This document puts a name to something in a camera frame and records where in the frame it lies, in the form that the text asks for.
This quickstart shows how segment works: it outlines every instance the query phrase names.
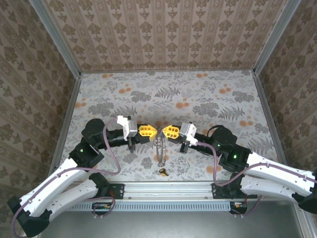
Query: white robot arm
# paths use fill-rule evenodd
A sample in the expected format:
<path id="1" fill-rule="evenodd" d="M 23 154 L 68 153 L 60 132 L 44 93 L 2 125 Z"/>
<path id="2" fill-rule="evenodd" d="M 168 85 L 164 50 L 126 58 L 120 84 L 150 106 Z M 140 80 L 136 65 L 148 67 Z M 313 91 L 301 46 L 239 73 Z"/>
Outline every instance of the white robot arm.
<path id="1" fill-rule="evenodd" d="M 116 122 L 123 129 L 106 131 L 100 119 L 90 120 L 82 131 L 81 142 L 52 175 L 28 194 L 8 201 L 27 237 L 42 232 L 50 221 L 73 205 L 92 197 L 105 196 L 109 183 L 100 173 L 90 175 L 88 180 L 63 192 L 72 182 L 83 176 L 85 170 L 93 171 L 92 168 L 104 157 L 99 149 L 128 145 L 133 152 L 135 144 L 147 143 L 157 133 L 150 125 L 137 125 L 130 117 L 118 116 Z M 191 147 L 204 154 L 214 155 L 214 199 L 219 196 L 221 199 L 232 199 L 264 195 L 297 202 L 302 209 L 317 214 L 317 194 L 314 193 L 317 181 L 314 172 L 266 159 L 248 148 L 236 145 L 237 137 L 224 126 L 218 125 L 211 129 L 213 128 L 216 130 L 210 137 L 196 133 L 196 127 L 192 123 L 183 123 L 181 127 L 170 125 L 163 132 L 169 141 L 181 143 L 181 153 L 187 153 Z M 219 165 L 233 173 L 229 181 L 221 184 L 215 177 L 217 156 L 220 155 Z"/>

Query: gray leaf pattern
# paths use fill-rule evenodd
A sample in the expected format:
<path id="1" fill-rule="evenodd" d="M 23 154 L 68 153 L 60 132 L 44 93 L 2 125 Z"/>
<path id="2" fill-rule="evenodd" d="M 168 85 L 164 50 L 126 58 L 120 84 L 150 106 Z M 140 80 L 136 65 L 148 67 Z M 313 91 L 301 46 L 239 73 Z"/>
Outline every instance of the gray leaf pattern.
<path id="1" fill-rule="evenodd" d="M 266 158 L 277 160 L 261 103 L 257 98 L 251 72 L 151 72 L 82 74 L 81 88 L 72 116 L 62 161 L 78 144 L 85 124 L 93 118 L 105 122 L 118 115 L 131 116 L 138 123 L 157 129 L 192 121 L 197 133 L 205 134 L 217 124 L 224 125 L 238 137 L 239 145 Z M 109 130 L 120 129 L 111 124 Z M 13 133 L 6 136 L 13 140 Z M 121 173 L 108 176 L 109 181 L 179 181 L 212 180 L 213 158 L 189 149 L 179 153 L 180 145 L 157 134 L 157 140 L 137 144 L 134 153 L 127 146 L 113 148 Z M 115 171 L 108 151 L 97 167 Z M 158 164 L 169 176 L 159 173 Z M 219 180 L 230 172 L 218 168 Z"/>
<path id="2" fill-rule="evenodd" d="M 167 88 L 161 88 L 159 89 L 159 91 L 154 95 L 155 97 L 159 97 L 159 98 L 172 98 L 173 96 L 177 96 L 179 94 L 179 90 L 178 88 L 176 89 L 175 87 L 174 88 L 171 88 L 171 87 L 167 87 Z"/>
<path id="3" fill-rule="evenodd" d="M 141 166 L 143 166 L 144 169 L 150 169 L 152 167 L 153 163 L 150 159 L 150 157 L 146 157 L 142 160 Z"/>
<path id="4" fill-rule="evenodd" d="M 202 103 L 200 104 L 200 106 L 193 107 L 193 113 L 198 114 L 200 116 L 207 115 L 212 118 L 218 115 L 216 109 L 219 109 L 217 103 Z"/>

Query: small black mount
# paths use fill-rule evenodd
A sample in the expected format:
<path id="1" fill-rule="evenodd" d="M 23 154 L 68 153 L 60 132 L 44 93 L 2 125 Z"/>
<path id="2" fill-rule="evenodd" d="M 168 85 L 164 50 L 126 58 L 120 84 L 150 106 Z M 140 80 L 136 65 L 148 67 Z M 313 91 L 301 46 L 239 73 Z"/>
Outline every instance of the small black mount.
<path id="1" fill-rule="evenodd" d="M 128 137 L 128 148 L 131 153 L 135 151 L 135 137 Z"/>
<path id="2" fill-rule="evenodd" d="M 116 200 L 123 199 L 124 196 L 124 183 L 110 183 L 107 197 L 113 197 Z"/>
<path id="3" fill-rule="evenodd" d="M 82 140 L 75 149 L 69 153 L 78 167 L 93 168 L 99 163 L 104 155 L 85 140 Z"/>
<path id="4" fill-rule="evenodd" d="M 96 184 L 98 192 L 94 198 L 104 197 L 108 193 L 110 183 L 101 173 L 93 173 L 89 176 L 89 179 Z"/>
<path id="5" fill-rule="evenodd" d="M 240 190 L 240 184 L 243 177 L 244 175 L 241 175 L 239 178 L 225 186 L 217 186 L 212 183 L 213 199 L 245 199 L 247 196 L 248 198 L 257 198 L 256 195 L 246 195 Z"/>
<path id="6" fill-rule="evenodd" d="M 240 172 L 248 166 L 247 160 L 251 153 L 250 149 L 240 145 L 227 146 L 222 152 L 219 165 L 229 172 Z"/>
<path id="7" fill-rule="evenodd" d="M 182 143 L 182 145 L 180 146 L 179 152 L 182 153 L 182 154 L 186 154 L 187 151 L 188 151 L 189 145 L 190 145 L 189 142 Z"/>
<path id="8" fill-rule="evenodd" d="M 230 202 L 230 208 L 231 210 L 229 211 L 233 215 L 238 215 L 240 214 L 245 214 L 248 209 L 248 204 L 247 202 Z"/>
<path id="9" fill-rule="evenodd" d="M 317 179 L 317 170 L 313 172 L 315 175 L 315 180 Z M 298 206 L 303 210 L 317 214 L 317 184 L 314 183 L 314 187 L 311 187 L 310 191 L 312 192 L 307 197 L 301 196 L 298 193 L 293 193 L 292 197 L 298 202 Z"/>

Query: cable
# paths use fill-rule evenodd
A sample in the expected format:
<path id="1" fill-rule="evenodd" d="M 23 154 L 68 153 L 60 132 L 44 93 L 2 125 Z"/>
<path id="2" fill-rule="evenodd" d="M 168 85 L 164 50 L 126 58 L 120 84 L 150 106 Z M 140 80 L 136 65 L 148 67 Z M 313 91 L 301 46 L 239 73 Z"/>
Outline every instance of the cable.
<path id="1" fill-rule="evenodd" d="M 115 157 L 113 151 L 111 150 L 111 147 L 110 147 L 110 145 L 109 145 L 108 138 L 107 138 L 107 133 L 106 133 L 109 124 L 112 123 L 112 122 L 115 122 L 115 121 L 117 121 L 117 118 L 113 118 L 113 119 L 111 119 L 110 121 L 108 121 L 108 123 L 104 126 L 104 130 L 103 130 L 103 136 L 104 136 L 104 140 L 105 140 L 105 144 L 106 144 L 107 150 L 109 151 L 109 153 L 110 153 L 111 156 L 113 157 L 113 160 L 114 160 L 114 162 L 115 162 L 115 165 L 116 165 L 117 168 L 118 168 L 118 171 L 117 171 L 117 172 L 108 172 L 109 175 L 117 175 L 117 174 L 119 174 L 119 173 L 121 172 L 120 164 L 119 164 L 117 158 Z"/>
<path id="2" fill-rule="evenodd" d="M 108 139 L 107 139 L 107 136 L 106 136 L 106 129 L 108 127 L 108 125 L 112 122 L 114 122 L 116 120 L 116 118 L 110 120 L 104 127 L 104 130 L 103 130 L 103 135 L 104 135 L 104 140 L 105 140 L 105 144 L 106 144 L 106 147 L 107 147 L 107 150 L 109 150 L 110 154 L 112 155 L 113 159 L 114 159 L 114 162 L 115 164 L 117 165 L 118 167 L 118 171 L 117 172 L 110 172 L 110 171 L 105 171 L 105 170 L 97 170 L 97 169 L 92 169 L 92 168 L 83 168 L 83 167 L 74 167 L 74 168 L 69 168 L 69 169 L 66 169 L 66 170 L 63 170 L 62 172 L 56 174 L 56 176 L 54 176 L 53 178 L 51 178 L 49 181 L 47 181 L 42 187 L 39 188 L 39 190 L 37 190 L 17 211 L 16 213 L 14 214 L 13 216 L 13 219 L 12 219 L 12 222 L 11 222 L 11 231 L 14 235 L 15 238 L 27 238 L 27 236 L 25 237 L 21 237 L 19 236 L 16 231 L 15 231 L 15 222 L 16 222 L 16 219 L 18 217 L 18 215 L 20 214 L 20 212 L 30 203 L 32 202 L 32 200 L 44 189 L 46 188 L 51 182 L 53 182 L 56 178 L 59 178 L 62 174 L 66 173 L 66 172 L 69 172 L 69 171 L 72 171 L 72 170 L 84 170 L 84 171 L 93 171 L 93 172 L 96 172 L 96 173 L 102 173 L 102 174 L 109 174 L 109 175 L 117 175 L 118 173 L 120 173 L 121 171 L 121 167 L 119 165 L 119 162 L 117 160 L 117 158 L 115 157 L 113 151 L 111 150 L 110 148 L 110 145 L 109 145 L 109 142 L 108 142 Z"/>
<path id="3" fill-rule="evenodd" d="M 207 131 L 207 137 L 209 137 L 209 132 L 212 130 L 212 129 L 215 129 L 215 128 L 218 128 L 218 127 L 224 127 L 223 125 L 214 125 L 212 127 L 209 128 L 209 130 Z"/>
<path id="4" fill-rule="evenodd" d="M 114 199 L 113 197 L 90 198 L 90 199 L 87 199 L 86 201 L 96 201 L 96 200 L 100 200 L 100 199 L 111 199 L 111 200 L 112 200 L 112 206 L 110 207 L 110 209 L 109 209 L 105 214 L 99 216 L 99 215 L 96 214 L 96 208 L 102 206 L 102 204 L 96 204 L 96 205 L 94 206 L 94 210 L 93 210 L 93 214 L 95 215 L 95 218 L 96 218 L 96 217 L 101 217 L 101 218 L 103 218 L 103 217 L 109 215 L 109 213 L 114 209 L 114 206 L 115 206 L 115 199 Z"/>
<path id="5" fill-rule="evenodd" d="M 231 211 L 234 211 L 234 212 L 237 213 L 238 215 L 241 215 L 241 217 L 250 215 L 250 214 L 253 213 L 253 212 L 255 211 L 255 209 L 258 207 L 258 205 L 259 205 L 259 203 L 260 203 L 260 201 L 261 201 L 262 198 L 263 198 L 262 195 L 259 196 L 259 197 L 258 197 L 258 200 L 257 200 L 257 202 L 256 202 L 256 204 L 254 205 L 254 207 L 253 207 L 250 211 L 246 212 L 245 214 L 241 214 L 240 212 L 238 212 L 237 210 L 234 210 L 234 209 L 231 209 Z"/>
<path id="6" fill-rule="evenodd" d="M 222 183 L 219 183 L 217 182 L 217 179 L 216 179 L 216 172 L 217 172 L 217 165 L 218 165 L 218 162 L 217 162 L 217 154 L 216 154 L 216 150 L 214 149 L 214 147 L 212 145 L 209 145 L 207 143 L 203 143 L 203 142 L 197 142 L 196 143 L 197 145 L 202 145 L 202 146 L 206 146 L 208 148 L 210 148 L 212 150 L 212 153 L 213 153 L 213 183 L 217 186 L 220 186 L 220 187 L 223 187 L 225 185 L 228 185 L 229 183 L 235 181 L 240 175 L 244 174 L 246 171 L 252 169 L 252 168 L 255 168 L 255 167 L 258 167 L 258 166 L 268 166 L 268 167 L 273 167 L 273 168 L 276 168 L 278 170 L 282 170 L 284 172 L 287 172 L 287 173 L 290 173 L 292 175 L 295 175 L 295 176 L 298 176 L 302 179 L 306 179 L 308 181 L 311 181 L 311 182 L 314 182 L 314 183 L 317 183 L 317 180 L 315 179 L 312 179 L 312 178 L 309 178 L 307 176 L 304 176 L 304 175 L 301 175 L 299 173 L 296 173 L 296 172 L 293 172 L 291 170 L 288 170 L 288 169 L 285 169 L 285 168 L 282 168 L 280 166 L 277 166 L 277 165 L 272 165 L 272 164 L 267 164 L 267 163 L 258 163 L 258 164 L 254 164 L 254 165 L 250 165 L 249 167 L 245 168 L 244 170 L 240 171 L 239 173 L 236 174 L 236 176 L 234 176 L 233 178 L 231 178 L 230 180 L 228 180 L 227 182 L 222 182 Z"/>

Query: floor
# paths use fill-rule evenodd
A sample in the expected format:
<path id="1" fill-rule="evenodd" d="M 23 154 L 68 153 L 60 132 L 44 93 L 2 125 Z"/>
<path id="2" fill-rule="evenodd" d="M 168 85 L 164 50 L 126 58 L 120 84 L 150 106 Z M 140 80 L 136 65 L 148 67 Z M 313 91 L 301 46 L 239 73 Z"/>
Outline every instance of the floor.
<path id="1" fill-rule="evenodd" d="M 167 125 L 192 121 L 198 133 L 217 124 L 238 137 L 237 144 L 278 161 L 263 109 L 250 70 L 174 71 L 151 73 L 83 74 L 62 160 L 80 141 L 87 121 L 108 121 L 117 115 L 131 116 L 158 130 Z M 112 125 L 110 129 L 120 128 Z M 193 150 L 178 153 L 179 145 L 157 136 L 152 143 L 138 145 L 130 154 L 125 146 L 114 148 L 122 167 L 109 181 L 212 180 L 213 158 Z M 108 152 L 98 169 L 115 170 Z M 165 158 L 169 176 L 159 174 L 158 161 Z M 217 178 L 230 173 L 217 168 Z"/>
<path id="2" fill-rule="evenodd" d="M 294 206 L 261 202 L 250 216 L 229 212 L 65 212 L 39 238 L 302 238 Z"/>

